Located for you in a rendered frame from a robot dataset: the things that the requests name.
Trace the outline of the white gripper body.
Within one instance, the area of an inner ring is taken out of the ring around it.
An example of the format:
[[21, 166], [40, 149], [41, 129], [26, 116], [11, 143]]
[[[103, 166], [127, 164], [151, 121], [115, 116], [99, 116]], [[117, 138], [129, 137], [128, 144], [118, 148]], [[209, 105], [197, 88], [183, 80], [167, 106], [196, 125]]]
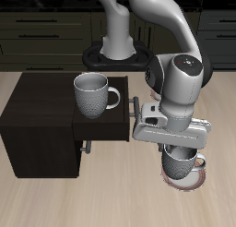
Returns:
[[161, 127], [143, 123], [141, 115], [139, 115], [134, 125], [133, 138], [191, 149], [203, 149], [207, 143], [207, 134], [210, 132], [211, 127], [211, 123], [207, 120], [193, 118], [184, 131], [169, 132]]

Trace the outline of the white porcelain mug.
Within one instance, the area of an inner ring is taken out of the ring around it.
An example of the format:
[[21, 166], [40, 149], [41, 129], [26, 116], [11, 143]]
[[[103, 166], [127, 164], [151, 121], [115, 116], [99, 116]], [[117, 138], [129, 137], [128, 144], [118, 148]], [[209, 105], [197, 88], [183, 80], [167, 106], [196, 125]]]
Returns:
[[[77, 76], [74, 79], [74, 92], [79, 111], [88, 119], [99, 118], [106, 110], [119, 105], [121, 95], [118, 89], [110, 87], [106, 76], [90, 72]], [[116, 103], [109, 105], [109, 93], [117, 96]]]
[[161, 156], [162, 168], [174, 180], [184, 179], [190, 172], [198, 172], [207, 165], [207, 158], [197, 149], [165, 145]]

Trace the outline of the white plate with red rim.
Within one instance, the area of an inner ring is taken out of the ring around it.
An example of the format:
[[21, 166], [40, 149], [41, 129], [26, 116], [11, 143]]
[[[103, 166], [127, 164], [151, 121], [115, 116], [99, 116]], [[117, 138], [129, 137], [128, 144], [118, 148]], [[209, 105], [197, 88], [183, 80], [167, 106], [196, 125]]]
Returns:
[[163, 169], [160, 169], [163, 180], [171, 187], [181, 191], [192, 191], [201, 187], [206, 180], [206, 172], [200, 170], [198, 172], [190, 172], [184, 179], [174, 180], [171, 179]]
[[161, 96], [160, 96], [156, 91], [154, 91], [154, 90], [151, 90], [151, 91], [150, 91], [150, 96], [151, 96], [151, 98], [152, 98], [153, 100], [156, 100], [156, 101], [158, 101], [158, 102], [161, 101]]

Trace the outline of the dark grey kitchen cupboard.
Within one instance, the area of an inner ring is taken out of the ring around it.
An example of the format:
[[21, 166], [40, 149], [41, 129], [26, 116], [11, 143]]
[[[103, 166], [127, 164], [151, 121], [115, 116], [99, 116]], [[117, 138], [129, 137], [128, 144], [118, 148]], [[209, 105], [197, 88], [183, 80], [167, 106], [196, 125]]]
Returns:
[[236, 10], [203, 11], [197, 37], [215, 70], [236, 71]]

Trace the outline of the dark wooden cabinet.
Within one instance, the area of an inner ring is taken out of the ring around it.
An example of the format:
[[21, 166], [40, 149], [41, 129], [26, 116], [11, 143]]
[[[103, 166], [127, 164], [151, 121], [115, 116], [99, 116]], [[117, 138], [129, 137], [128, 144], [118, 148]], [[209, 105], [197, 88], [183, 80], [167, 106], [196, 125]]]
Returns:
[[0, 136], [18, 178], [76, 178], [86, 140], [130, 135], [128, 77], [109, 77], [119, 105], [95, 120], [77, 108], [75, 73], [24, 73], [0, 116]]

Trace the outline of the dark olive kitchen cupboard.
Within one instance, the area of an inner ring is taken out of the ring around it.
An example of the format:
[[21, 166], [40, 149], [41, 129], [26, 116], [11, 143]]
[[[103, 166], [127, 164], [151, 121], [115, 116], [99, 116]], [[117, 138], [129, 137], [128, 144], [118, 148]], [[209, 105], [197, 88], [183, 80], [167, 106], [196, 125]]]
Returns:
[[0, 12], [0, 71], [85, 71], [105, 35], [103, 12]]

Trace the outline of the black kitchen countertop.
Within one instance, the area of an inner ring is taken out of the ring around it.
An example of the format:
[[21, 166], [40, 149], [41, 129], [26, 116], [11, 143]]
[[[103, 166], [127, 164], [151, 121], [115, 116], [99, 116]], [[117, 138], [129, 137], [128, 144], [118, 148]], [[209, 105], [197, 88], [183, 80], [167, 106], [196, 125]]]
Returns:
[[[185, 12], [236, 10], [236, 0], [174, 0]], [[98, 0], [0, 0], [0, 12], [103, 12]]]

